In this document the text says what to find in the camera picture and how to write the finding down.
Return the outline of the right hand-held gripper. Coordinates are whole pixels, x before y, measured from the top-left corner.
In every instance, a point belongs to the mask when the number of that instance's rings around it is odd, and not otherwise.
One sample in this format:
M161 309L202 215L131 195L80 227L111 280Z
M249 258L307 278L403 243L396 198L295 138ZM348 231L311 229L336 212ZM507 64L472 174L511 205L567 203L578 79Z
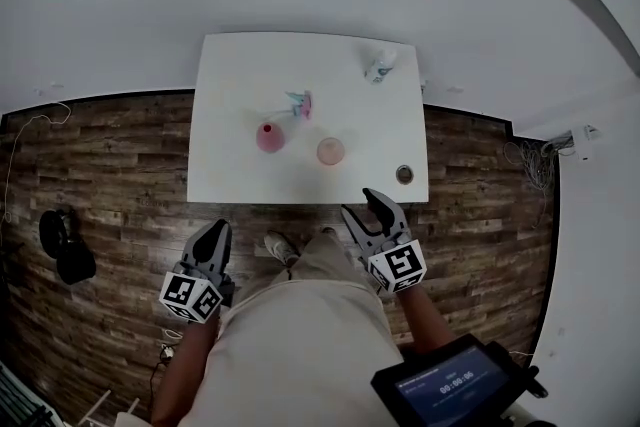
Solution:
M427 264L420 242L417 239L407 242L408 222L404 210L382 192L371 188L363 188L362 192L379 229L371 231L346 205L341 206L341 216L361 250L366 271L388 293L397 293L419 284L426 275ZM403 244L395 244L383 251L386 240Z

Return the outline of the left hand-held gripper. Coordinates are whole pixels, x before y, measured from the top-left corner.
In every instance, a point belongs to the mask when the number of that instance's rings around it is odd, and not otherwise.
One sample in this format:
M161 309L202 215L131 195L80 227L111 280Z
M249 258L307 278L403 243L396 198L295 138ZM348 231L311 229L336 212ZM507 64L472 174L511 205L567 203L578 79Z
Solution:
M235 283L224 271L230 259L232 230L223 219L210 222L186 242L182 261L200 269L208 278L167 272L159 302L175 316L200 324L221 307L229 306Z

